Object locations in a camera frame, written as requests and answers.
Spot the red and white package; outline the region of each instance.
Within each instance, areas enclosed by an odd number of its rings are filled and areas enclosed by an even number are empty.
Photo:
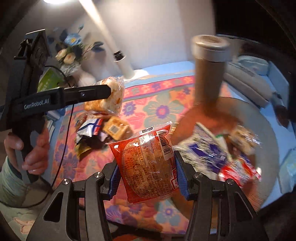
[[[133,137],[108,143],[119,166],[129,203],[167,198],[178,189],[172,123],[152,126]]]
[[[251,162],[244,154],[241,154],[237,159],[234,159],[230,164],[221,168],[218,174],[220,181],[225,181],[232,178],[242,188],[244,184],[252,179],[258,178],[261,180],[261,175],[251,165]]]

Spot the white pole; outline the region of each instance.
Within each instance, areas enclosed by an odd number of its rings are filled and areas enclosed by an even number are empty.
[[[113,54],[120,52],[120,49],[115,44],[114,39],[110,35],[105,23],[103,22],[100,13],[92,0],[79,0],[82,7],[85,9],[89,17],[93,20],[95,25],[101,31],[105,43],[108,45]],[[121,70],[125,79],[130,79],[134,76],[133,68],[124,56],[122,59],[115,61],[119,69]]]

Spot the flower vase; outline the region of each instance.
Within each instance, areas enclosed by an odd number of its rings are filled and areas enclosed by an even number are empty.
[[[95,77],[81,69],[81,65],[76,61],[72,64],[63,64],[61,70],[66,76],[73,76],[78,87],[90,86],[97,82]]]
[[[90,86],[97,82],[94,76],[88,72],[85,72],[83,69],[81,69],[81,67],[79,67],[78,70],[72,74],[72,76],[76,80],[78,87]]]

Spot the cream rose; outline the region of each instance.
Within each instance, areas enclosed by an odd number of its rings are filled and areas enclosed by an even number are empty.
[[[64,63],[65,64],[72,64],[75,60],[76,56],[74,53],[69,53],[67,56],[64,58]]]
[[[67,49],[62,49],[57,53],[56,59],[60,61],[62,58],[66,56],[66,54],[67,54]]]

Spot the round tray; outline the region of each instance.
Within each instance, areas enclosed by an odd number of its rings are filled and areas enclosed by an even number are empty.
[[[255,168],[261,168],[261,182],[248,183],[243,191],[255,210],[270,195],[279,171],[279,150],[274,131],[270,123],[255,106],[235,98],[219,97],[215,107],[196,105],[179,120],[172,134],[173,145],[192,135],[196,122],[201,122],[215,135],[229,133],[240,122],[244,127],[258,135],[261,145],[256,148]],[[190,218],[192,201],[186,201],[180,192],[176,192],[172,200],[176,207]]]

